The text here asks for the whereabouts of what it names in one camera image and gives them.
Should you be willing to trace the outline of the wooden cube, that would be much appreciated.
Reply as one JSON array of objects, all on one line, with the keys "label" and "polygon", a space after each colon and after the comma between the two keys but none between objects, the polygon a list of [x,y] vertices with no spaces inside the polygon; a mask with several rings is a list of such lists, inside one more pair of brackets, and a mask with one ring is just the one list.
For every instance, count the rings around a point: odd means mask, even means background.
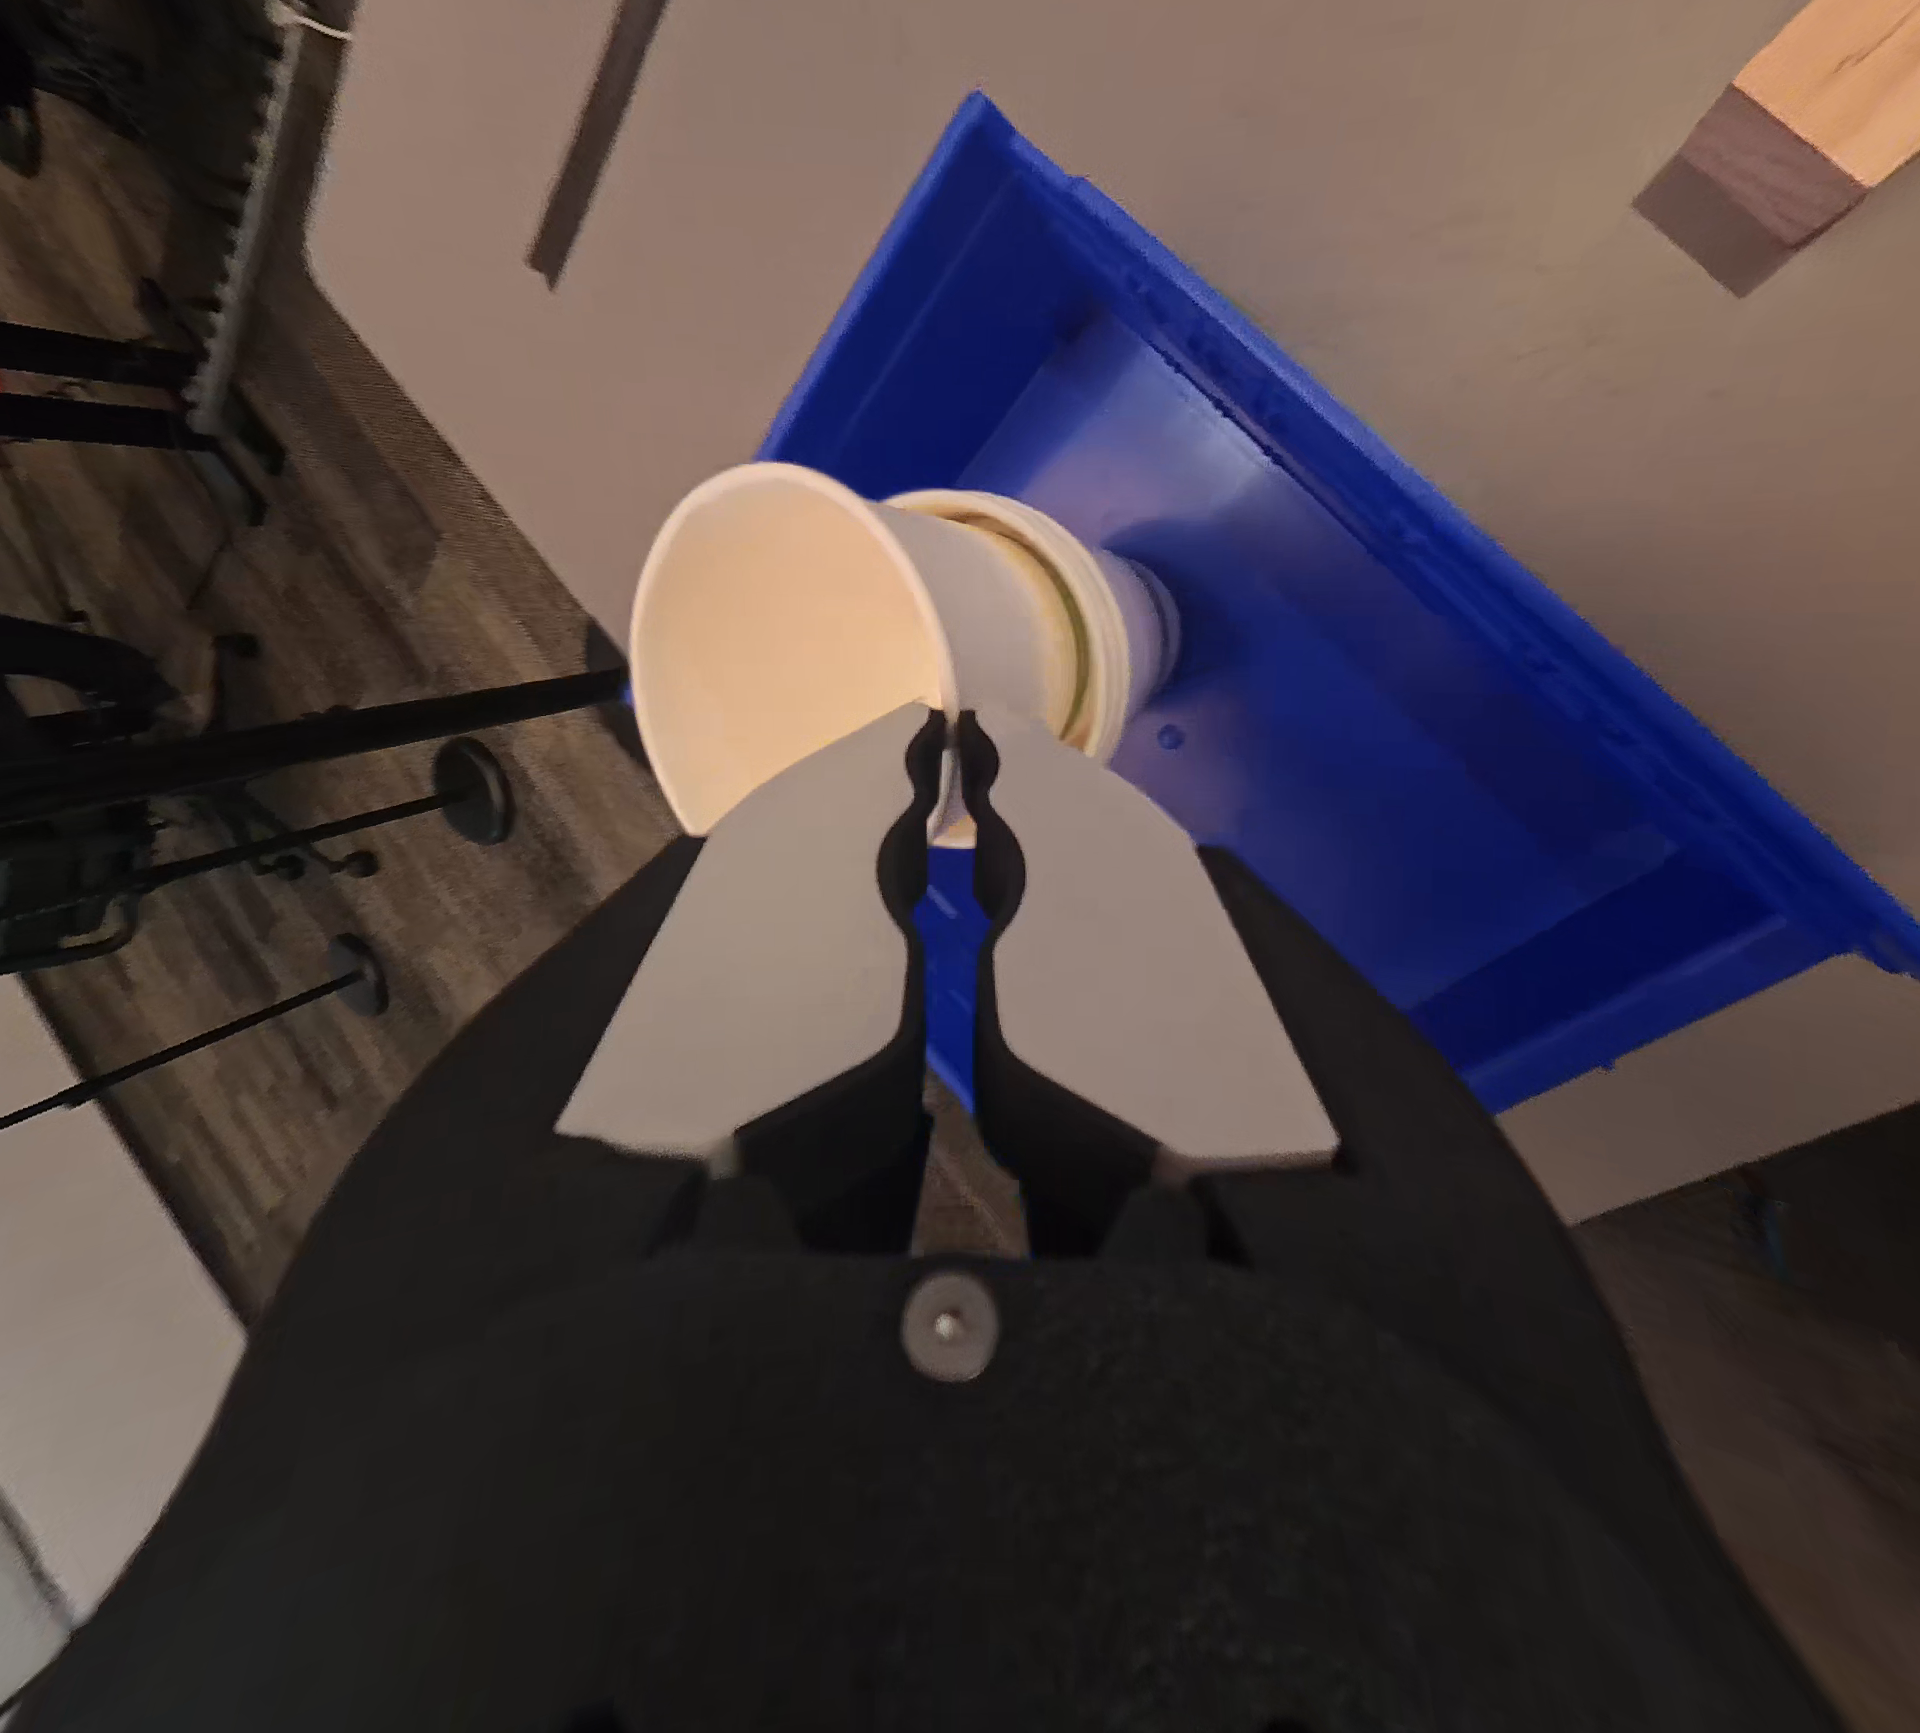
[{"label": "wooden cube", "polygon": [[1747,295],[1918,151],[1918,0],[1807,0],[1646,182],[1635,213]]}]

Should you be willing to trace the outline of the blue plastic bin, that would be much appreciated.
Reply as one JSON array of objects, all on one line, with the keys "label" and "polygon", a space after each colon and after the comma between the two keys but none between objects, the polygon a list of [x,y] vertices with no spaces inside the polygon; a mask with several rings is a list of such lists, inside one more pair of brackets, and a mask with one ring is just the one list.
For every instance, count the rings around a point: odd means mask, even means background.
[{"label": "blue plastic bin", "polygon": [[1503,1113],[1913,915],[979,91],[762,458],[1016,498],[1179,623],[1114,767]]}]

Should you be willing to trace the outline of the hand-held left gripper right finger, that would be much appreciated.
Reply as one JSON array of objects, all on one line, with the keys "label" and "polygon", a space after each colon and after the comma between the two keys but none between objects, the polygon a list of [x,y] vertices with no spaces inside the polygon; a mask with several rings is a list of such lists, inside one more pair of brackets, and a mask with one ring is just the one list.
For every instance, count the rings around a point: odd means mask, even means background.
[{"label": "hand-held left gripper right finger", "polygon": [[1337,1132],[1191,837],[1106,765],[1009,711],[971,713],[973,874],[991,906],[993,1024],[1017,1066],[1122,1122],[1166,1173],[1325,1166]]}]

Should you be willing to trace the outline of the black tripod stand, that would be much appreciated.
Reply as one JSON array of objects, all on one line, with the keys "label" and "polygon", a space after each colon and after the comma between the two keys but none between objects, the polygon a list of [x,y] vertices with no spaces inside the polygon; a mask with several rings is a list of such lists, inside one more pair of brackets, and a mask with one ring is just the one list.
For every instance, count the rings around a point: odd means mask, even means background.
[{"label": "black tripod stand", "polygon": [[[571,675],[423,696],[374,708],[330,708],[190,739],[76,743],[65,753],[4,767],[4,926],[83,918],[93,905],[120,911],[110,933],[64,935],[4,952],[4,975],[53,971],[117,952],[138,928],[139,905],[191,879],[237,864],[320,859],[337,839],[423,814],[479,849],[515,828],[513,786],[479,735],[588,708],[631,711],[630,672],[606,643]],[[353,761],[432,745],[432,786],[414,798],[323,823],[241,839],[216,853],[155,861],[153,802],[247,796],[290,769]]]}]

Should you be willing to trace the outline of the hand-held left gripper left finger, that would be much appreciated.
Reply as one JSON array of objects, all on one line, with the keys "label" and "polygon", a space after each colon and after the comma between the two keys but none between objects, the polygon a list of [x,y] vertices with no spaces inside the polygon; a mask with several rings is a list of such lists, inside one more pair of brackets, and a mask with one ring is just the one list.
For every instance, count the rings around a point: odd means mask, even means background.
[{"label": "hand-held left gripper left finger", "polygon": [[942,717],[894,711],[748,793],[704,837],[556,1122],[667,1158],[741,1158],[754,1124],[905,1059],[923,1072],[915,905]]}]

